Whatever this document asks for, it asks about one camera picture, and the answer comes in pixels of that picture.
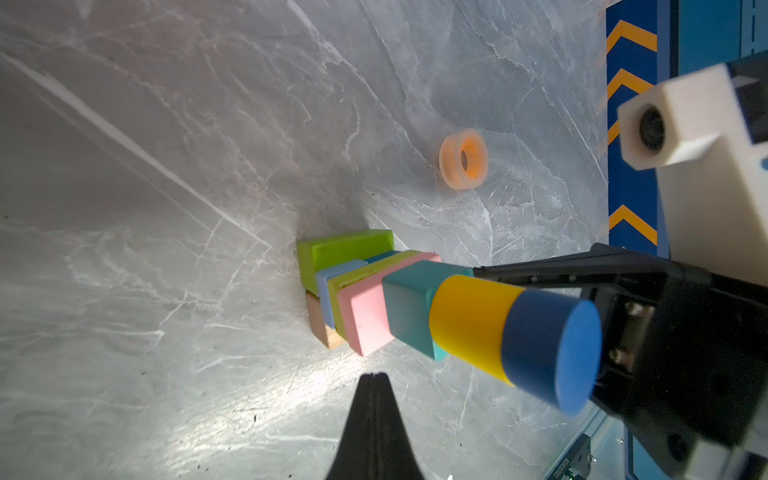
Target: blue cylinder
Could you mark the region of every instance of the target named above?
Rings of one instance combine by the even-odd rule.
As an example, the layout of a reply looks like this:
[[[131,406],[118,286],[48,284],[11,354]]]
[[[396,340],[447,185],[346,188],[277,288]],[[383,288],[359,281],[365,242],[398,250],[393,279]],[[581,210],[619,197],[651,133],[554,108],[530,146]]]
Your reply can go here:
[[[527,289],[507,315],[502,365],[517,387],[575,415],[594,388],[601,349],[600,314],[592,302]]]

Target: translucent orange ring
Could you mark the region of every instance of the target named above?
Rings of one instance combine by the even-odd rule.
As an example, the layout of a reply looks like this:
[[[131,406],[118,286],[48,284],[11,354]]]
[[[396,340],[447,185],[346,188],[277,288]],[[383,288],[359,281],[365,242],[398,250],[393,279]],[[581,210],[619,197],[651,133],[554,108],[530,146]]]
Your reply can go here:
[[[466,165],[462,162],[462,152]],[[471,128],[450,134],[440,147],[440,173],[455,190],[482,185],[488,175],[488,148],[482,136]]]

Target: yellow chevron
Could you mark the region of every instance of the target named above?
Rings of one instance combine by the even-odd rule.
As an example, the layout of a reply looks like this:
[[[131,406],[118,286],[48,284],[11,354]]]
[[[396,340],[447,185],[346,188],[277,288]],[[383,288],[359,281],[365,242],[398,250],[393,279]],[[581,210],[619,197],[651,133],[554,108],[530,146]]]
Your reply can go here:
[[[638,45],[642,45],[648,50],[657,51],[658,49],[658,40],[656,35],[650,33],[648,30],[643,30],[640,27],[625,22],[624,20],[619,20],[613,31],[611,31],[611,34],[608,36],[608,51],[611,51],[611,49],[614,47],[614,45],[616,45],[616,42],[619,41],[619,38],[621,37],[624,37],[627,40],[631,40]]]
[[[616,227],[622,220],[626,220],[635,230],[643,234],[653,245],[657,245],[659,241],[659,234],[651,226],[645,223],[645,220],[638,217],[635,212],[627,208],[626,205],[622,205],[617,208],[615,212],[608,218],[608,229],[611,230]]]
[[[611,128],[608,128],[608,144],[612,144],[616,137],[619,136],[619,121],[616,120]]]
[[[618,73],[611,79],[610,82],[608,82],[608,98],[613,97],[614,93],[616,93],[616,90],[618,90],[621,85],[625,85],[631,88],[638,94],[643,94],[650,90],[651,87],[653,87],[652,84],[646,82],[642,78],[636,76],[635,74],[631,74],[623,68],[620,68]]]

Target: pink block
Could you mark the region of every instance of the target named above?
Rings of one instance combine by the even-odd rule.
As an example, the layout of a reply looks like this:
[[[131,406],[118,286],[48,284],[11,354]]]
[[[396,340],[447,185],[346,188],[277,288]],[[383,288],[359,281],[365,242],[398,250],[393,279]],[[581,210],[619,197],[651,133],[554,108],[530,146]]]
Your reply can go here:
[[[419,253],[339,291],[346,341],[361,356],[375,352],[395,338],[389,332],[382,279],[422,260],[441,261],[437,253]]]

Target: lime green block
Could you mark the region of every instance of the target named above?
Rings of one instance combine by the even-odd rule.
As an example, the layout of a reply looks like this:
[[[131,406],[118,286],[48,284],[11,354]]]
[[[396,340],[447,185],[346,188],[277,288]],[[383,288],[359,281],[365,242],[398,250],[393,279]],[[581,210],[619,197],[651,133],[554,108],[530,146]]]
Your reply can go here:
[[[352,285],[355,282],[359,282],[360,280],[367,278],[374,273],[378,273],[382,270],[390,268],[391,266],[395,266],[406,258],[413,257],[419,253],[421,252],[418,250],[406,250],[405,252],[397,253],[391,257],[386,257],[384,260],[379,260],[378,262],[371,263],[370,265],[361,266],[356,270],[343,273],[342,275],[335,276],[328,280],[328,294],[331,297],[331,309],[333,309],[333,318],[339,319],[339,321],[336,322],[336,331],[339,335],[342,336],[342,338],[344,338],[344,340],[346,340],[346,331],[344,330],[344,322],[340,321],[342,317],[341,309],[339,308],[339,290],[347,285]]]
[[[349,262],[365,260],[395,249],[391,230],[364,230],[333,237],[302,240],[296,243],[299,253],[301,284],[317,295],[315,273]]]

